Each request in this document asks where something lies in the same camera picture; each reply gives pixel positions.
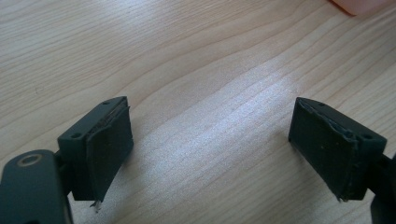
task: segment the screw hole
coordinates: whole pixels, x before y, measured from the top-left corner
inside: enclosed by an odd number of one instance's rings
[[[72,138],[78,138],[81,136],[81,133],[73,133],[73,135],[71,136]]]
[[[38,163],[42,157],[40,154],[27,155],[18,161],[18,165],[21,167],[30,166]]]
[[[373,139],[373,137],[370,134],[366,134],[366,133],[363,134],[362,137],[365,139]]]

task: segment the black clamp jaw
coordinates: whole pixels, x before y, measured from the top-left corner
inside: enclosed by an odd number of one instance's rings
[[[60,150],[34,150],[9,161],[0,184],[0,223],[73,223],[67,194],[102,202],[131,153],[126,97],[102,102],[58,138]]]
[[[383,155],[387,139],[321,102],[297,98],[289,141],[343,201],[367,189],[374,224],[396,223],[396,156]]]

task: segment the black plastic part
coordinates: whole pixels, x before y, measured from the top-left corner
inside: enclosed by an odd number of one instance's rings
[[[126,97],[102,102],[58,138],[62,161],[71,166],[75,200],[103,201],[133,147]]]
[[[375,193],[371,204],[374,224],[396,223],[396,155],[385,156],[370,169],[369,188]]]
[[[321,102],[297,98],[289,140],[335,196],[361,200],[366,172],[378,161],[387,139]]]
[[[72,223],[54,154],[30,151],[9,161],[0,185],[0,223]]]
[[[64,195],[68,195],[72,190],[73,183],[75,182],[73,167],[69,163],[65,163],[62,160],[61,151],[57,151],[55,153],[55,159],[58,164]]]

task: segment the wooden table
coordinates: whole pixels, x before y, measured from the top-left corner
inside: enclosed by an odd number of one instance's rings
[[[396,5],[325,0],[2,1],[0,168],[128,96],[134,151],[76,223],[369,223],[288,143],[297,96],[396,150]]]

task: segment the pink object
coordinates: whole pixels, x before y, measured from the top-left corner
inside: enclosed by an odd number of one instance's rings
[[[335,4],[352,15],[360,15],[378,8],[392,0],[333,0]]]

